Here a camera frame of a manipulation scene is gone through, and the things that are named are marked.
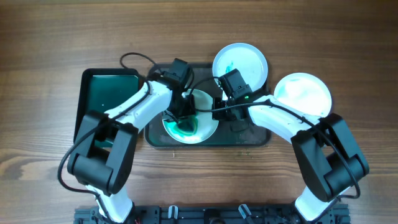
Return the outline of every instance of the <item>white plate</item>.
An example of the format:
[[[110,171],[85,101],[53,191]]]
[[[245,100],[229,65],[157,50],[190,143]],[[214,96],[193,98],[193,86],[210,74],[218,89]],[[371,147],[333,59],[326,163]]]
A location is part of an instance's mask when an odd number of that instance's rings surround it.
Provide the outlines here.
[[[235,43],[218,52],[213,62],[213,76],[220,77],[237,68],[252,91],[267,80],[268,64],[259,49],[245,43]]]
[[[307,73],[287,75],[276,85],[275,98],[281,103],[306,114],[326,117],[331,110],[328,87]]]
[[[195,107],[202,110],[210,110],[213,104],[213,98],[201,90],[193,90],[193,96],[195,97]],[[196,144],[208,139],[217,129],[218,121],[213,120],[212,113],[197,112],[195,115],[198,120],[197,131],[194,135],[185,135],[178,131],[174,131],[174,126],[177,125],[175,122],[168,123],[163,121],[163,126],[167,133],[175,140],[185,144]]]

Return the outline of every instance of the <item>wooden surface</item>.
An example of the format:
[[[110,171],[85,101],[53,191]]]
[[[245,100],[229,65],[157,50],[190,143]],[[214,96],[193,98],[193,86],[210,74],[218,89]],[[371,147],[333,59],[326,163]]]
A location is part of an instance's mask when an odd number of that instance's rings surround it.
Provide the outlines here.
[[[55,178],[72,144],[86,68],[119,67],[129,51],[157,62],[211,62],[234,42],[264,53],[272,88],[294,72],[328,85],[333,111],[371,167],[361,198],[345,200],[353,223],[397,223],[397,8],[397,1],[1,6],[0,223],[71,223],[74,208],[95,204]],[[143,74],[150,67],[141,58],[128,64]],[[289,203],[304,182],[292,146],[278,136],[269,147],[181,150],[174,158],[140,138],[127,188],[137,205]]]

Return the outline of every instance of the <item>wooden table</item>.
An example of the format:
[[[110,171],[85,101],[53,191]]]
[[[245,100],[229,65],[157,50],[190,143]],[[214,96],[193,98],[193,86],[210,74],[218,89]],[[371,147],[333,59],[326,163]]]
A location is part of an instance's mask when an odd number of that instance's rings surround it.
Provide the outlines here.
[[[86,68],[118,68],[130,51],[211,62],[234,42],[264,53],[272,88],[294,72],[328,85],[371,167],[361,198],[344,200],[353,223],[398,222],[397,1],[7,2],[15,3],[0,6],[0,223],[71,223],[74,208],[95,204],[55,177]],[[128,64],[143,74],[150,67]],[[140,138],[127,183],[137,205],[188,206],[289,203],[304,186],[292,146],[278,136],[268,147],[175,157]]]

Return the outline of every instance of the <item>blue mark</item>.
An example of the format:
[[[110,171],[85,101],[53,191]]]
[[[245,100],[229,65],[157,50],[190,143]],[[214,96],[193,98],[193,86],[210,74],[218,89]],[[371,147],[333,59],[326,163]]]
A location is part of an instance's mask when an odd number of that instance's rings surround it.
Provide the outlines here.
[[[234,65],[234,62],[231,62],[231,65],[228,65],[228,66],[226,67],[225,73],[228,73],[228,72],[232,71],[232,66],[233,66],[233,65]]]

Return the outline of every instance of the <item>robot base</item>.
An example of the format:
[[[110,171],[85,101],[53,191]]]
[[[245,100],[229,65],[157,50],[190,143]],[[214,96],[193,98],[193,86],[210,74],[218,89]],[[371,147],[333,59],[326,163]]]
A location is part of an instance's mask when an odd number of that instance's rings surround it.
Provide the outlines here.
[[[236,207],[138,206],[124,223],[132,224],[306,224],[292,204]],[[98,207],[75,210],[74,224],[107,224]],[[316,224],[350,224],[348,205],[337,204]]]

